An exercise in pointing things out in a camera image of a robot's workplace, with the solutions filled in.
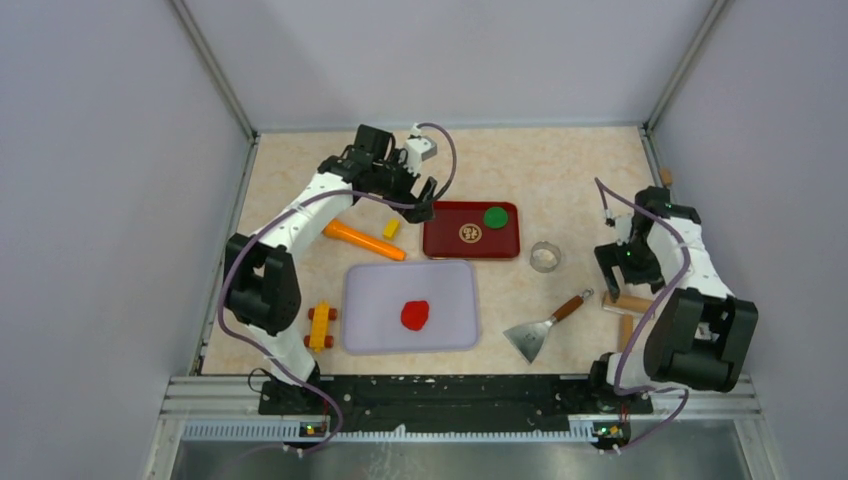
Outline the wooden dough roller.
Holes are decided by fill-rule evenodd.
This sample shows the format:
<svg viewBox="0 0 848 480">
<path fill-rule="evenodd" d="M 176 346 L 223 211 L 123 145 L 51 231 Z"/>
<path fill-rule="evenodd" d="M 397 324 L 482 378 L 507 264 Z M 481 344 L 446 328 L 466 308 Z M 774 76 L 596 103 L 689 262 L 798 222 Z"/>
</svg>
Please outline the wooden dough roller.
<svg viewBox="0 0 848 480">
<path fill-rule="evenodd" d="M 637 320 L 645 314 L 653 301 L 632 295 L 620 294 L 616 299 L 609 291 L 601 300 L 601 308 L 619 315 L 618 351 L 622 352 L 633 335 Z"/>
</svg>

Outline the red dough lump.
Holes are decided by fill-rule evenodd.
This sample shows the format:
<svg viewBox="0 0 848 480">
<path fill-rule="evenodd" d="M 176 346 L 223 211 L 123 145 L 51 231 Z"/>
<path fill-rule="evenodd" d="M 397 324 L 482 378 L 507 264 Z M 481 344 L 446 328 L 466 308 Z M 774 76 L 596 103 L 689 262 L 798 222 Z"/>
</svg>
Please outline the red dough lump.
<svg viewBox="0 0 848 480">
<path fill-rule="evenodd" d="M 429 313 L 428 301 L 408 301 L 401 310 L 400 322 L 407 330 L 421 331 L 429 320 Z"/>
</svg>

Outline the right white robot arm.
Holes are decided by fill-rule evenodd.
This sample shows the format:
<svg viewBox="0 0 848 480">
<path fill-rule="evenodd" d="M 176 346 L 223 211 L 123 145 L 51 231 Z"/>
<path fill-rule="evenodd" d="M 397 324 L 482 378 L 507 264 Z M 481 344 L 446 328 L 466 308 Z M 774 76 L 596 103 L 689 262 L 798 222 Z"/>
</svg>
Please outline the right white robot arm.
<svg viewBox="0 0 848 480">
<path fill-rule="evenodd" d="M 622 283 L 650 287 L 655 299 L 632 334 L 653 327 L 643 347 L 633 337 L 623 352 L 601 358 L 607 372 L 586 385 L 589 404 L 612 412 L 628 394 L 664 387 L 731 391 L 758 322 L 756 305 L 721 280 L 695 208 L 673 203 L 668 189 L 655 186 L 630 205 L 628 215 L 605 213 L 617 239 L 594 255 L 607 299 L 622 300 Z"/>
</svg>

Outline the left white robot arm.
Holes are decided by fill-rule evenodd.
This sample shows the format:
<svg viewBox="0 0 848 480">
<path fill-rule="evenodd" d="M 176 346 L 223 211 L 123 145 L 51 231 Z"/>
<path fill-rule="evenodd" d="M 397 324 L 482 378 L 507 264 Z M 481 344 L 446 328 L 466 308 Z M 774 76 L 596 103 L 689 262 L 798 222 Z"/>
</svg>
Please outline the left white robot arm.
<svg viewBox="0 0 848 480">
<path fill-rule="evenodd" d="M 434 178 L 421 180 L 423 163 L 437 143 L 414 125 L 403 141 L 361 125 L 351 144 L 320 163 L 310 182 L 282 212 L 250 235 L 234 234 L 225 247 L 225 272 L 217 310 L 246 326 L 243 335 L 219 323 L 227 335 L 260 351 L 274 378 L 285 383 L 283 401 L 297 413 L 319 404 L 320 386 L 309 379 L 317 364 L 299 339 L 294 323 L 301 310 L 295 260 L 323 230 L 361 199 L 390 206 L 409 223 L 433 219 L 441 195 Z"/>
</svg>

